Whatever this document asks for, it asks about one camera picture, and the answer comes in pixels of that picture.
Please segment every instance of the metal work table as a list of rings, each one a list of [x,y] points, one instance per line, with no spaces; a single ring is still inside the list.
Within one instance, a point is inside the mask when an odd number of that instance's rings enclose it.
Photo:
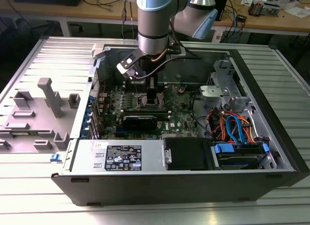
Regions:
[[[115,40],[126,45],[131,40]],[[105,39],[50,37],[33,48],[0,94],[0,126],[12,112],[17,89],[44,97],[40,77],[66,97],[82,93],[91,50]],[[187,47],[225,48],[226,44],[185,43]],[[279,51],[268,46],[230,45],[239,51],[302,157],[310,167],[310,87]],[[78,207],[50,179],[61,164],[51,154],[0,154],[0,219],[10,224],[77,222],[79,224],[308,224],[310,178],[290,188],[278,188],[256,202],[149,206]]]

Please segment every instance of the robotic arm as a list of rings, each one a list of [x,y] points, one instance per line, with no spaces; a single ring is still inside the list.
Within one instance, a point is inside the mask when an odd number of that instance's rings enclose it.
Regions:
[[[169,47],[170,22],[175,31],[203,39],[211,29],[217,10],[214,0],[124,0],[138,5],[138,44],[118,65],[118,70],[130,79],[146,79],[147,88],[156,88],[157,75],[152,73],[160,67]],[[139,77],[135,63],[139,63],[146,76]]]

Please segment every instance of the wire bundle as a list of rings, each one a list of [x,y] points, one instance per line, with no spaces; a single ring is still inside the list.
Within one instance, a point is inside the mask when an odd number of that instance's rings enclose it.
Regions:
[[[216,112],[215,110],[211,110],[206,120],[209,121],[212,115],[215,115],[219,118],[219,125],[211,132],[211,136],[213,138],[221,139],[224,142],[228,142],[232,144],[237,144],[238,140],[233,136],[234,132],[230,131],[230,126],[228,125],[230,121],[234,121],[237,124],[236,129],[238,129],[240,141],[242,143],[246,143],[246,142],[255,143],[255,140],[252,135],[252,128],[251,128],[252,125],[244,117],[234,112],[224,112],[224,111]],[[219,129],[220,129],[220,134],[217,137],[215,137]]]
[[[243,33],[243,28],[245,23],[241,23],[241,28],[237,31],[237,17],[238,17],[238,12],[237,10],[233,7],[233,3],[231,0],[228,0],[231,4],[231,6],[226,5],[226,9],[224,10],[224,12],[228,13],[230,16],[232,16],[232,18],[229,16],[229,18],[232,21],[232,25],[229,28],[227,34],[223,34],[224,38],[220,41],[221,43],[223,43],[226,39],[226,42],[232,42],[234,39],[239,38],[238,42],[240,41],[240,38],[242,36]],[[230,31],[232,30],[232,28],[234,27],[233,33],[231,35],[229,35]]]
[[[84,1],[85,3],[87,3],[87,4],[89,4],[89,5],[95,5],[95,6],[98,6],[98,7],[100,7],[100,8],[104,8],[104,9],[107,9],[107,10],[109,10],[109,11],[112,11],[112,10],[109,9],[109,8],[101,7],[101,6],[105,5],[105,6],[107,6],[107,7],[111,7],[111,4],[116,3],[116,2],[118,2],[118,1],[120,1],[120,0],[114,0],[114,1],[112,1],[112,2],[107,2],[107,3],[102,3],[102,2],[101,2],[102,0],[96,0],[96,3],[91,3],[91,2],[88,2],[87,0],[83,0],[83,1]]]

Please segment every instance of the side panel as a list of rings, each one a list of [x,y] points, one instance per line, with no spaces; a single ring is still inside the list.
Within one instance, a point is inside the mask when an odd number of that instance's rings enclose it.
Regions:
[[[254,201],[296,173],[60,177],[52,180],[78,206]]]

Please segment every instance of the label sticker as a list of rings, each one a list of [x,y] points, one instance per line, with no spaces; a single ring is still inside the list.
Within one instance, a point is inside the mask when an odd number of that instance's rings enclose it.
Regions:
[[[94,142],[93,149],[105,148],[109,143],[107,142]]]
[[[141,146],[108,146],[105,170],[141,171]]]

